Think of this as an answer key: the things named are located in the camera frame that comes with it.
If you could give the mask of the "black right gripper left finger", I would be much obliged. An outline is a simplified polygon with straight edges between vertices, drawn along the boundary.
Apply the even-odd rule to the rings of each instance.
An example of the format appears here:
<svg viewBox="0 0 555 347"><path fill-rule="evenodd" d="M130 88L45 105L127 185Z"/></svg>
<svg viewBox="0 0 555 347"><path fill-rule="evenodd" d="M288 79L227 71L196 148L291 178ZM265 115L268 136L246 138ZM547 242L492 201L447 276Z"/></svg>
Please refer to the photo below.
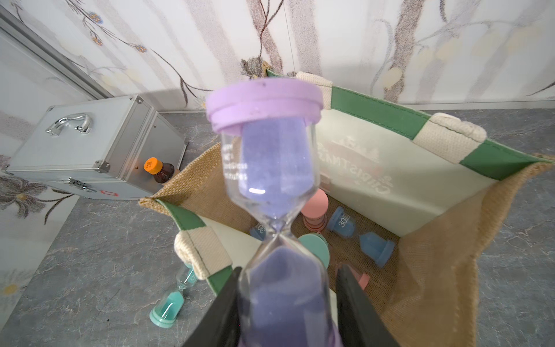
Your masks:
<svg viewBox="0 0 555 347"><path fill-rule="evenodd" d="M182 344L183 347L236 347L240 346L241 327L238 313L238 277L241 267L231 276L216 296L204 318Z"/></svg>

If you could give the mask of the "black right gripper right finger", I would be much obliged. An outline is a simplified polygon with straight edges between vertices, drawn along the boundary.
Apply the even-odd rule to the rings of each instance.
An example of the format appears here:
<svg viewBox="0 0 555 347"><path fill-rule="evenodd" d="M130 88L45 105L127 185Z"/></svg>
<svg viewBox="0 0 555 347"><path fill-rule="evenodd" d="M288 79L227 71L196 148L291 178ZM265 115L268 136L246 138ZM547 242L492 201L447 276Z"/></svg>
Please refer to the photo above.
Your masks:
<svg viewBox="0 0 555 347"><path fill-rule="evenodd" d="M336 296L343 346L399 347L347 265L338 269Z"/></svg>

